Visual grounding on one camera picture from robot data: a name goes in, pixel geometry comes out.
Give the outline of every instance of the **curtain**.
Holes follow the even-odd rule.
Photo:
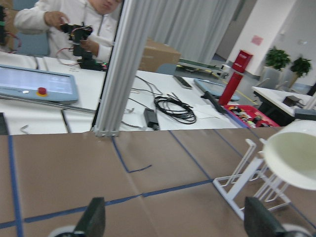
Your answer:
[[[239,0],[158,0],[149,37],[209,64]]]

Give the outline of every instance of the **smartphone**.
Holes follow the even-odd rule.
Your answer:
[[[173,76],[173,77],[181,85],[181,87],[185,89],[192,89],[192,86],[186,80],[184,80],[183,77],[179,77],[179,76]]]

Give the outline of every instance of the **man in white hoodie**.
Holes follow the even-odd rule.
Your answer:
[[[25,34],[48,33],[50,56],[77,60],[69,50],[72,48],[69,36],[60,31],[60,25],[91,26],[92,34],[81,41],[86,51],[94,58],[108,62],[116,33],[117,21],[111,17],[121,0],[39,0],[31,9],[23,9],[14,19],[15,27]]]

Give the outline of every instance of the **coiled black cable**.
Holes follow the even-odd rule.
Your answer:
[[[175,94],[167,94],[167,96],[168,97],[157,96],[154,99],[155,106],[158,110],[183,124],[193,124],[197,121],[197,117],[191,110],[192,106],[183,103]],[[184,110],[171,110],[170,103],[182,107]]]

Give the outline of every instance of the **red button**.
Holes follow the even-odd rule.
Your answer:
[[[46,90],[46,88],[44,88],[44,87],[39,87],[39,88],[38,88],[38,93],[39,93],[40,95],[47,95],[47,90]]]

